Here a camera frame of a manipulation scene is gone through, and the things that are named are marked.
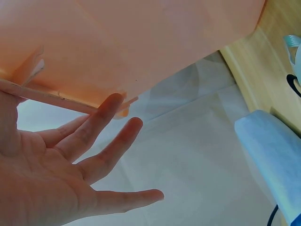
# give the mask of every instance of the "light blue cushion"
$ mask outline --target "light blue cushion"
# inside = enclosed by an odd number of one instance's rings
[[[301,225],[301,139],[279,119],[255,111],[235,131],[266,180],[286,221]]]

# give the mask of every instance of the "white sheet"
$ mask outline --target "white sheet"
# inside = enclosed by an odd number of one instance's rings
[[[238,106],[238,94],[232,86],[151,120],[116,169],[93,185],[115,191],[158,188],[165,192],[164,201],[69,225],[265,225],[274,206],[254,181],[234,133],[237,107],[230,107]],[[274,225],[280,225],[279,218]]]

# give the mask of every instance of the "wooden furniture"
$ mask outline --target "wooden furniture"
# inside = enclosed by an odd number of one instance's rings
[[[118,92],[127,108],[252,32],[263,3],[0,0],[0,90],[85,113]]]
[[[221,50],[250,111],[271,112],[301,133],[301,99],[286,82],[293,73],[283,36],[301,35],[301,1],[267,0],[254,33]]]

